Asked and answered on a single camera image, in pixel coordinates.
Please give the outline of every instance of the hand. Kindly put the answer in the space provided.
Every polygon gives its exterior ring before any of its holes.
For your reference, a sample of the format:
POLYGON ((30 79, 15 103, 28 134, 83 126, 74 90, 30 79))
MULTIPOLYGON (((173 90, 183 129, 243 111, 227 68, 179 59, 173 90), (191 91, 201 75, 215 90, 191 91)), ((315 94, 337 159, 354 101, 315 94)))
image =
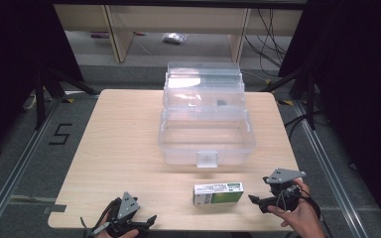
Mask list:
MULTIPOLYGON (((135 238, 138 236, 138 233, 139 233, 138 230, 131 230, 119 238, 135 238)), ((111 238, 111 236, 107 234, 107 231, 104 230, 98 233, 98 235, 96 235, 94 238, 111 238)))
MULTIPOLYGON (((102 225, 106 222, 107 216, 108 216, 108 212, 104 215, 104 218, 102 219, 102 221, 100 222, 99 225, 102 225)), ((138 236, 138 233, 139 233, 139 231, 136 229, 130 230, 119 238, 135 238, 138 236)), ((98 233, 96 236, 94 236, 94 238, 112 238, 112 237, 107 233, 106 230, 103 230, 100 233, 98 233)))
MULTIPOLYGON (((309 196, 307 193, 311 192, 306 184, 299 179, 295 179, 294 182, 302 189, 302 196, 309 196)), ((298 207, 293 212, 286 212, 273 205, 268 206, 268 210, 283 218, 282 227, 290 225, 303 238, 325 237, 314 209, 307 201, 301 198, 298 207)))

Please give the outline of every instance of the aluminum rail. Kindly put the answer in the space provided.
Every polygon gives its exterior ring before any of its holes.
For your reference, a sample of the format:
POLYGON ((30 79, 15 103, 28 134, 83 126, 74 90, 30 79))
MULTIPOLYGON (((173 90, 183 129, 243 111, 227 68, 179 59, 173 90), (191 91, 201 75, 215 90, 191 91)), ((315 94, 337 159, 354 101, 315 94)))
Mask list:
POLYGON ((48 117, 42 123, 42 126, 33 133, 33 136, 30 139, 27 147, 24 149, 23 154, 21 155, 20 159, 18 160, 17 164, 15 165, 8 178, 6 179, 5 184, 1 188, 0 217, 2 216, 2 213, 4 212, 9 200, 11 199, 13 191, 17 187, 19 181, 21 180, 24 171, 30 163, 30 160, 33 158, 33 155, 43 137, 43 134, 46 131, 54 112, 56 111, 58 106, 61 105, 61 102, 61 99, 54 99, 54 101, 51 104, 51 107, 49 108, 48 117))
MULTIPOLYGON (((306 115, 305 108, 300 101, 295 101, 295 109, 298 116, 306 115)), ((303 120, 303 128, 314 148, 315 154, 317 155, 317 160, 323 169, 324 175, 330 185, 333 195, 338 203, 342 214, 351 230, 353 237, 366 238, 366 230, 364 229, 363 223, 358 215, 353 203, 351 202, 348 194, 346 193, 338 175, 333 168, 332 162, 326 154, 315 130, 311 129, 307 120, 303 120)))

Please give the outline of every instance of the container latch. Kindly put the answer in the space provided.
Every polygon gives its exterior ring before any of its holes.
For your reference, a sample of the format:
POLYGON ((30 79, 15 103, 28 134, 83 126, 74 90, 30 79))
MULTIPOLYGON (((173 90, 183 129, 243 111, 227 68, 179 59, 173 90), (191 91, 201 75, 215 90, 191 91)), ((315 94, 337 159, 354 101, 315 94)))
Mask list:
POLYGON ((197 152, 198 168, 217 168, 218 167, 218 153, 216 151, 202 151, 197 152))

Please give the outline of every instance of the plastic storage box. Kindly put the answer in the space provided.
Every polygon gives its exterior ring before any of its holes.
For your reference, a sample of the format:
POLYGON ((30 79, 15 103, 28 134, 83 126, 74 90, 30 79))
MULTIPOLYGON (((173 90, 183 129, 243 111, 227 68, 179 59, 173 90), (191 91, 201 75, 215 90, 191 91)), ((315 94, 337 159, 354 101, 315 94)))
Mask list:
POLYGON ((171 62, 159 146, 170 165, 243 164, 256 145, 237 63, 171 62))

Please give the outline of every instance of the cardboard box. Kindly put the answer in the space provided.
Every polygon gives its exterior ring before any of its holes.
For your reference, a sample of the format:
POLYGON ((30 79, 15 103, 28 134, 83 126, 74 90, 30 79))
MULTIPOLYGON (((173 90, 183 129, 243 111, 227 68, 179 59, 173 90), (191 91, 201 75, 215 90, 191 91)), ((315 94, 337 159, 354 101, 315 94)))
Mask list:
POLYGON ((242 182, 196 184, 193 187, 193 204, 237 202, 243 191, 242 182))

